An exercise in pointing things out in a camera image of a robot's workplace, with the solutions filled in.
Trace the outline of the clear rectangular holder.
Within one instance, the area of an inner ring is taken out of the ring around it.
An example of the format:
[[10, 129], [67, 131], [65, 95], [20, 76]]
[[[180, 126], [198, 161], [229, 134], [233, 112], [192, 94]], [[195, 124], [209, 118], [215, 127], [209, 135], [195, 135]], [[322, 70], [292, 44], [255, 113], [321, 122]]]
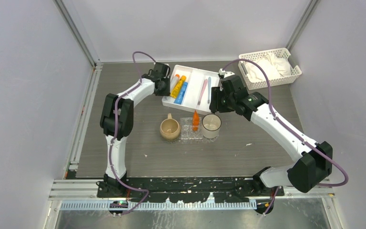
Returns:
[[199, 124], [198, 131], [194, 132], [192, 130], [192, 117], [182, 117], [180, 118], [180, 124], [181, 124], [181, 134], [180, 139], [182, 141], [200, 141], [203, 139], [202, 134], [202, 126]]

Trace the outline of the tan ceramic mug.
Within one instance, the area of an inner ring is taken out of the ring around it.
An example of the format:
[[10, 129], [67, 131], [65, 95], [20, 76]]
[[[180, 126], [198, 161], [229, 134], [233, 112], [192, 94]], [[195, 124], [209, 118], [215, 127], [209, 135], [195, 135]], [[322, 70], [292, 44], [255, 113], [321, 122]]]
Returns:
[[160, 134], [163, 139], [168, 142], [173, 142], [178, 139], [181, 134], [181, 125], [180, 123], [173, 119], [171, 113], [167, 115], [167, 118], [161, 122], [160, 125]]

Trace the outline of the orange toothpaste tube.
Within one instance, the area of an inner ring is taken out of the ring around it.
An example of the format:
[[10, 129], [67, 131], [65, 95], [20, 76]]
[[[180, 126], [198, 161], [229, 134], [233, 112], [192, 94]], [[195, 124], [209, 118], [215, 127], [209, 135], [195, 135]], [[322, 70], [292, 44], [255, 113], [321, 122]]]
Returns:
[[193, 119], [192, 119], [192, 130], [194, 132], [198, 131], [199, 124], [200, 124], [200, 117], [199, 117], [197, 111], [195, 110], [194, 114], [193, 114]]

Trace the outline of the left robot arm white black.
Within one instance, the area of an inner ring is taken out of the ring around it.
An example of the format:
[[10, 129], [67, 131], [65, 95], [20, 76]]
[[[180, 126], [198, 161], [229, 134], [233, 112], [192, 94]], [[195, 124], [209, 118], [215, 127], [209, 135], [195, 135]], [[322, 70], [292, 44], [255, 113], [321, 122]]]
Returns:
[[129, 186], [126, 184], [125, 152], [127, 138], [133, 129], [134, 107], [154, 94], [170, 94], [169, 65], [156, 62], [127, 90], [105, 97], [100, 127], [107, 142], [107, 167], [103, 181], [98, 183], [99, 196], [123, 197]]

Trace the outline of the white ribbed mug black rim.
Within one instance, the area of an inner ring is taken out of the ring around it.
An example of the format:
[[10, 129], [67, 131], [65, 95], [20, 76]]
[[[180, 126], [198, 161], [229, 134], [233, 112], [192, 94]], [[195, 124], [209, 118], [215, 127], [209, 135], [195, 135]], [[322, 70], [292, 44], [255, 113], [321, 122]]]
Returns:
[[222, 121], [215, 114], [208, 114], [202, 119], [202, 134], [207, 139], [218, 137]]

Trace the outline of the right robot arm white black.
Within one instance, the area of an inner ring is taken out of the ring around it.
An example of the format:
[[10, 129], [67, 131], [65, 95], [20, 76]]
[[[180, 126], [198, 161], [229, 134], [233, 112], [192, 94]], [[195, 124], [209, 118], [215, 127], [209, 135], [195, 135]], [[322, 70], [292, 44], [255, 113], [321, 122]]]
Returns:
[[333, 149], [326, 141], [317, 143], [286, 121], [259, 92], [248, 93], [238, 75], [228, 76], [211, 87], [212, 113], [235, 112], [265, 130], [291, 157], [292, 165], [266, 167], [253, 176], [253, 190], [265, 196], [277, 186], [293, 186], [307, 193], [329, 176]]

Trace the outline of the yellow toothpaste tube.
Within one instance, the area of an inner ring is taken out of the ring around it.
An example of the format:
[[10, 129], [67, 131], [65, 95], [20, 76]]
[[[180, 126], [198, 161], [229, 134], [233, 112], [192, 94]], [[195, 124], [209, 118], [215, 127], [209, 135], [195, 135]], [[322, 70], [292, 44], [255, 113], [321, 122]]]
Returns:
[[172, 92], [171, 92], [171, 94], [170, 94], [170, 96], [171, 96], [172, 98], [177, 98], [177, 96], [178, 96], [178, 94], [179, 94], [179, 92], [180, 92], [180, 90], [181, 90], [181, 87], [182, 87], [183, 83], [185, 82], [185, 80], [186, 80], [186, 76], [185, 76], [185, 75], [183, 75], [183, 76], [179, 79], [179, 81], [176, 83], [176, 85], [174, 86], [174, 88], [173, 88], [173, 90], [172, 90]]

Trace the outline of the white plastic bin tray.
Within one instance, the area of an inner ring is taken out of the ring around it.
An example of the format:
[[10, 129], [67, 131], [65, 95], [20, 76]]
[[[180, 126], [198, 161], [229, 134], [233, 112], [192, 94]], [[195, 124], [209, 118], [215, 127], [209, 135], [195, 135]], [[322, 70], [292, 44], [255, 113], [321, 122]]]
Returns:
[[172, 76], [175, 74], [186, 76], [186, 82], [188, 83], [184, 99], [182, 104], [174, 104], [175, 99], [170, 96], [165, 96], [162, 98], [162, 105], [165, 107], [175, 108], [183, 111], [194, 112], [201, 115], [207, 115], [210, 113], [209, 105], [207, 103], [207, 87], [203, 94], [201, 104], [198, 106], [198, 97], [200, 94], [200, 90], [203, 85], [203, 81], [208, 79], [210, 76], [212, 79], [211, 87], [217, 87], [220, 81], [217, 72], [211, 72], [207, 70], [202, 70], [198, 68], [192, 68], [182, 65], [175, 65], [172, 71]]

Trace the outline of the blue toothpaste tube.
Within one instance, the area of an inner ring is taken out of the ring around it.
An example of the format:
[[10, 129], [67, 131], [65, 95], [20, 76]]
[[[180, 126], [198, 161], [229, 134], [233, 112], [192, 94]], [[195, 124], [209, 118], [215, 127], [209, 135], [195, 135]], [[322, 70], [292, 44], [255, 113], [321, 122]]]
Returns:
[[181, 89], [180, 89], [180, 91], [179, 91], [179, 93], [178, 93], [178, 95], [177, 95], [177, 97], [174, 101], [174, 104], [182, 104], [187, 86], [188, 86], [187, 82], [184, 82], [182, 84]]

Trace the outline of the white toothpaste tube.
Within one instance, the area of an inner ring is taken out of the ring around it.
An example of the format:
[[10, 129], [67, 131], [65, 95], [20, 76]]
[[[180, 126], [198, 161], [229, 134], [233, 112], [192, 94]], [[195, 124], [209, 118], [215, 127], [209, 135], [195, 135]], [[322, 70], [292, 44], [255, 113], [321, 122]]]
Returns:
[[170, 81], [170, 92], [173, 91], [174, 87], [179, 82], [179, 80], [180, 80], [180, 75], [178, 75], [178, 74], [175, 74], [174, 76], [171, 77], [171, 81]]

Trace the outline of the clear oval glass tray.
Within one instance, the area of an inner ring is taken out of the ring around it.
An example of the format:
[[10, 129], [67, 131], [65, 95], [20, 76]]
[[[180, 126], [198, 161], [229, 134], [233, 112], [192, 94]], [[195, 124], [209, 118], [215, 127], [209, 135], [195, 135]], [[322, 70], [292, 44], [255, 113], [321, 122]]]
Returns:
[[207, 138], [203, 135], [204, 127], [202, 124], [193, 126], [187, 122], [166, 122], [160, 126], [160, 134], [167, 142], [179, 143], [210, 143], [219, 138], [216, 135], [214, 138]]

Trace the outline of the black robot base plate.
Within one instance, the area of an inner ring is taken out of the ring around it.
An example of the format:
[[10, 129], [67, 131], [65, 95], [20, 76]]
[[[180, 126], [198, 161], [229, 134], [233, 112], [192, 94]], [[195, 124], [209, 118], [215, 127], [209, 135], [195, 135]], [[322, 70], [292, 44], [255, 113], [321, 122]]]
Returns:
[[271, 212], [273, 197], [284, 195], [282, 187], [264, 187], [252, 177], [123, 177], [120, 181], [105, 175], [97, 181], [99, 198], [121, 198], [112, 208], [142, 207], [145, 203], [203, 204], [214, 199], [217, 204], [244, 204], [251, 197], [266, 198], [258, 202], [256, 212]]

